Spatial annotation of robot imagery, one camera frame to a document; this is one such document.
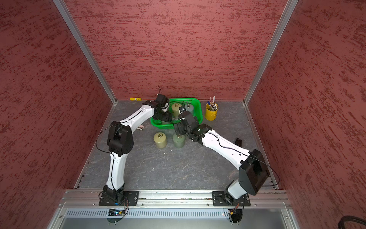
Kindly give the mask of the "green tea canister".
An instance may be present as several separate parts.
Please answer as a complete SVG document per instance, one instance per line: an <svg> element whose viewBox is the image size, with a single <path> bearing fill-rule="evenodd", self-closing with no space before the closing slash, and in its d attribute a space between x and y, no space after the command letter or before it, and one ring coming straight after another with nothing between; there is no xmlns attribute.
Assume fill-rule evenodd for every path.
<svg viewBox="0 0 366 229"><path fill-rule="evenodd" d="M173 135L173 145L176 148L183 148L185 146L185 135Z"/></svg>

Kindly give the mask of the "beige tea canister back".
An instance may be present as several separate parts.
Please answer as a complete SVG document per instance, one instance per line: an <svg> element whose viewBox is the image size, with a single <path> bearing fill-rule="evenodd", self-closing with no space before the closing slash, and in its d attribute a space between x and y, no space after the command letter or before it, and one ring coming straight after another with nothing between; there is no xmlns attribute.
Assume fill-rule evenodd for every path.
<svg viewBox="0 0 366 229"><path fill-rule="evenodd" d="M172 115L173 117L178 117L180 114L180 107L182 107L182 105L180 103L174 103L172 104Z"/></svg>

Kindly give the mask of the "beige tea canister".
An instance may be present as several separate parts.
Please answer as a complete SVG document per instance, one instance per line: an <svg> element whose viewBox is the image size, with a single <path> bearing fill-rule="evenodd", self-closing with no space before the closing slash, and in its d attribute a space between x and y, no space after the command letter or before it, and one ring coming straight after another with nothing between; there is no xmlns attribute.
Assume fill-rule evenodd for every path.
<svg viewBox="0 0 366 229"><path fill-rule="evenodd" d="M165 148L167 146L167 137L163 132L158 132L154 135L153 140L157 148Z"/></svg>
<svg viewBox="0 0 366 229"><path fill-rule="evenodd" d="M180 107L182 107L182 105L180 103L174 103L172 104L172 115L173 117L178 117L180 114Z"/></svg>

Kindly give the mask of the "grey-blue tea canister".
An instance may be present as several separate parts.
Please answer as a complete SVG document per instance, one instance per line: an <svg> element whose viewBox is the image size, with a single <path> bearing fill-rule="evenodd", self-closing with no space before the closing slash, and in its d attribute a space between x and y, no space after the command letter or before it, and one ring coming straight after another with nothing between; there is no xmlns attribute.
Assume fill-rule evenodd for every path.
<svg viewBox="0 0 366 229"><path fill-rule="evenodd" d="M192 104L185 104L186 111L189 111L191 114L194 114L194 106Z"/></svg>

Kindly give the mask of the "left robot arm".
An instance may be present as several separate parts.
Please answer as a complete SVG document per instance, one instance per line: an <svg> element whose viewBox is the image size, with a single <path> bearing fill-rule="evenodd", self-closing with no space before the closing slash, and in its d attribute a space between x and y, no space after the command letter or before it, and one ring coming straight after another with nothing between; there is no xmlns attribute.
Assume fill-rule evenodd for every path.
<svg viewBox="0 0 366 229"><path fill-rule="evenodd" d="M124 194L124 172L128 154L134 141L134 131L146 120L154 118L164 122L172 121L168 111L170 100L166 97L144 102L129 117L121 121L113 121L108 127L107 146L110 155L110 169L106 185L99 195L100 206L127 206L129 198Z"/></svg>

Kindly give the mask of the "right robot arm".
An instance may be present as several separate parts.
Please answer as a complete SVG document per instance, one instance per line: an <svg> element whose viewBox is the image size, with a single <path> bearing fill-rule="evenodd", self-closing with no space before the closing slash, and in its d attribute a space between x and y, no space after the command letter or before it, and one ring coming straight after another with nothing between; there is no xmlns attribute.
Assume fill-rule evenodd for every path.
<svg viewBox="0 0 366 229"><path fill-rule="evenodd" d="M255 196L270 176L268 165L259 150L244 149L226 140L206 124L186 125L180 122L173 126L176 134L186 135L193 142L212 149L239 171L238 179L231 182L224 191L222 200L226 204L237 205L239 199L246 194Z"/></svg>

